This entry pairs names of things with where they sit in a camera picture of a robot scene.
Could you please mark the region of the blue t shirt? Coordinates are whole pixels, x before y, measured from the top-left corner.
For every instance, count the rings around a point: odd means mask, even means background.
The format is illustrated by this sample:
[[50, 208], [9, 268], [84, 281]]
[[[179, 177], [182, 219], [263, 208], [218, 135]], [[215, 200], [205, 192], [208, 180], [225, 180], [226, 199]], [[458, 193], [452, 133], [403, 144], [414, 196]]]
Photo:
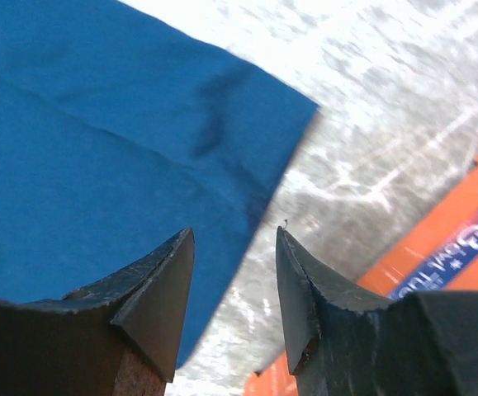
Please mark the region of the blue t shirt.
[[192, 227], [178, 362], [317, 105], [117, 1], [0, 1], [0, 298], [58, 298]]

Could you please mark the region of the orange plastic basket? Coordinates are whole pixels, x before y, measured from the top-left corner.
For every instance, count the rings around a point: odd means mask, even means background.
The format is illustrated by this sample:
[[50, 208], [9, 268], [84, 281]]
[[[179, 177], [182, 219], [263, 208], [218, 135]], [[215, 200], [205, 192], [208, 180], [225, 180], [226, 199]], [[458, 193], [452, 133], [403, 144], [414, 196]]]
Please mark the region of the orange plastic basket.
[[[421, 291], [478, 291], [478, 158], [464, 180], [353, 283], [394, 301]], [[301, 395], [286, 350], [251, 375], [244, 392]]]

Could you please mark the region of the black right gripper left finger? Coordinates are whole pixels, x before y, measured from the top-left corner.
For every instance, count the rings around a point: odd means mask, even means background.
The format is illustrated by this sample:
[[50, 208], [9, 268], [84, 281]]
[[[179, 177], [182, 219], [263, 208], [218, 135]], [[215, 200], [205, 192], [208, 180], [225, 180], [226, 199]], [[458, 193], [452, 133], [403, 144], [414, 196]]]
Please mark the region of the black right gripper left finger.
[[0, 395], [161, 395], [172, 382], [194, 233], [66, 294], [0, 299]]

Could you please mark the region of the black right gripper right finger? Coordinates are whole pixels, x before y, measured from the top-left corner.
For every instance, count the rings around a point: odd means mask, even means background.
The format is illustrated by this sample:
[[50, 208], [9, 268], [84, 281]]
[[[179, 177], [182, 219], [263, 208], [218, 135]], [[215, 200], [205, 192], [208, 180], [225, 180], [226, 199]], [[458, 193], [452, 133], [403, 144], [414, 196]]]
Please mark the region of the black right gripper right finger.
[[301, 395], [478, 395], [478, 291], [394, 301], [277, 230], [277, 287]]

